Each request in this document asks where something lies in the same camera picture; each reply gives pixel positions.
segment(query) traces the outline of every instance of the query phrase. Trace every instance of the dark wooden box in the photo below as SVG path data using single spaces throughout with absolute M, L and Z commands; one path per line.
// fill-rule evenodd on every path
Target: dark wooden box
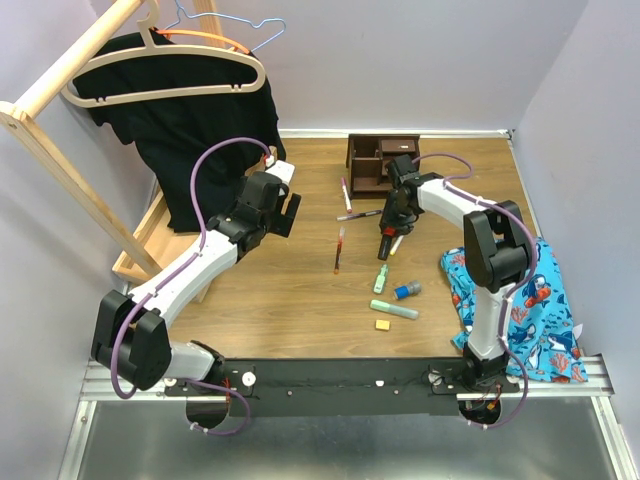
M 420 135 L 349 135 L 347 168 L 352 198 L 386 197 L 391 189 L 385 165 L 395 157 L 420 156 Z

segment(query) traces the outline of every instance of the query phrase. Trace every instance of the clothes hanger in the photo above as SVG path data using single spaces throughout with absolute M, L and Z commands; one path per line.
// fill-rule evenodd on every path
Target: clothes hanger
M 232 52 L 223 48 L 208 47 L 202 45 L 156 45 L 151 36 L 151 29 L 158 21 L 158 0 L 146 0 L 149 4 L 149 15 L 144 20 L 138 20 L 138 28 L 144 42 L 144 47 L 129 48 L 118 52 L 107 53 L 100 57 L 92 58 L 76 74 L 95 70 L 123 60 L 140 57 L 152 57 L 157 55 L 200 55 L 215 58 L 224 58 L 252 67 L 256 71 L 256 79 L 253 83 L 243 85 L 203 85 L 199 87 L 168 88 L 164 90 L 151 90 L 148 92 L 125 93 L 110 95 L 103 98 L 80 98 L 69 90 L 69 84 L 65 85 L 60 93 L 71 103 L 82 108 L 103 107 L 121 105 L 124 103 L 142 102 L 160 98 L 187 97 L 192 95 L 213 95 L 218 93 L 250 93 L 259 90 L 264 85 L 267 77 L 264 67 L 258 59 L 243 53 Z
M 222 35 L 216 35 L 215 33 L 200 32 L 198 30 L 156 30 L 155 32 L 159 33 L 160 35 L 164 35 L 167 38 L 170 38 L 171 35 L 192 35 L 194 37 L 213 38 L 215 40 L 221 40 L 229 45 L 232 45 L 232 47 L 229 48 L 229 50 L 231 50 L 232 52 L 240 50 L 246 55 L 249 54 L 249 49 L 241 43 L 231 40 L 230 38 L 223 37 Z
M 187 18 L 200 18 L 200 17 L 204 17 L 204 16 L 228 18 L 229 20 L 236 20 L 238 22 L 242 22 L 242 23 L 246 23 L 248 25 L 251 25 L 251 27 L 255 28 L 256 30 L 261 28 L 266 23 L 271 23 L 271 22 L 280 22 L 280 23 L 282 23 L 282 30 L 280 30 L 278 33 L 276 33 L 272 37 L 270 37 L 267 40 L 265 40 L 264 42 L 262 42 L 257 47 L 254 47 L 252 49 L 252 51 L 254 51 L 254 52 L 256 50 L 258 50 L 259 48 L 264 47 L 267 43 L 269 43 L 272 40 L 276 39 L 280 35 L 282 35 L 284 33 L 284 31 L 287 29 L 287 23 L 282 18 L 265 18 L 263 21 L 261 21 L 259 24 L 256 25 L 251 20 L 247 20 L 246 18 L 234 17 L 234 16 L 231 16 L 231 15 L 225 15 L 223 13 L 218 13 L 218 12 L 205 12 L 205 13 L 198 13 L 198 14 L 195 14 L 195 15 L 189 15 L 187 13 L 187 11 L 185 10 L 185 8 L 180 3 L 180 0 L 175 0 L 175 2 L 176 2 L 176 7 L 178 7 L 178 11 L 176 12 L 177 15 L 178 15 L 178 20 L 173 22 L 171 25 L 168 25 L 165 28 L 165 30 L 169 30 L 170 28 L 175 27 L 176 25 L 178 25 L 182 21 L 182 18 L 180 17 L 180 12 L 184 13 L 185 17 L 187 17 Z

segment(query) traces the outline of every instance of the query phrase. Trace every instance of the fish print fabric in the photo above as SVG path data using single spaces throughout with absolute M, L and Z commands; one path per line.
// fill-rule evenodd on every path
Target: fish print fabric
M 537 239 L 535 275 L 513 298 L 508 340 L 522 360 L 529 378 L 546 382 L 586 382 L 587 373 L 573 336 L 573 317 L 564 291 L 560 268 L 551 247 Z M 440 265 L 451 284 L 453 304 L 465 331 L 453 338 L 460 349 L 473 329 L 476 285 L 465 268 L 464 248 L 442 256 Z M 509 360 L 509 375 L 522 376 L 518 364 Z

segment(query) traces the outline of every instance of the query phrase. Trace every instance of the wooden hanger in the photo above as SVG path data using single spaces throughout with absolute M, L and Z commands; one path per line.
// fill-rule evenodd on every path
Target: wooden hanger
M 232 52 L 240 50 L 244 54 L 249 54 L 249 49 L 241 43 L 231 40 L 230 38 L 223 37 L 222 35 L 216 35 L 215 33 L 200 32 L 198 30 L 156 30 L 155 32 L 160 35 L 164 35 L 167 38 L 171 38 L 171 35 L 192 35 L 194 37 L 213 38 L 214 40 L 221 40 L 231 45 L 232 47 L 229 50 Z
M 102 98 L 80 98 L 69 90 L 69 84 L 62 87 L 60 93 L 71 103 L 82 108 L 103 107 L 121 105 L 124 103 L 142 102 L 160 98 L 187 97 L 192 95 L 214 95 L 218 93 L 250 93 L 259 90 L 265 82 L 266 73 L 262 64 L 254 57 L 238 52 L 232 52 L 223 48 L 207 47 L 202 45 L 156 45 L 153 42 L 150 29 L 158 21 L 158 1 L 147 0 L 149 15 L 144 20 L 138 21 L 140 35 L 144 47 L 129 48 L 118 52 L 107 53 L 100 57 L 92 58 L 80 69 L 75 76 L 95 70 L 112 63 L 140 57 L 152 57 L 157 55 L 200 55 L 215 58 L 224 58 L 234 62 L 243 63 L 252 67 L 257 74 L 253 83 L 243 85 L 203 85 L 198 87 L 168 88 L 164 90 L 151 90 L 148 92 L 124 93 L 110 95 Z

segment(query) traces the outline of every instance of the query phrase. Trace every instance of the yellow eraser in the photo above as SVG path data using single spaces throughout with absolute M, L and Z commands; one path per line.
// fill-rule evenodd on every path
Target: yellow eraser
M 391 322 L 389 320 L 376 320 L 376 330 L 384 330 L 388 332 L 391 328 Z

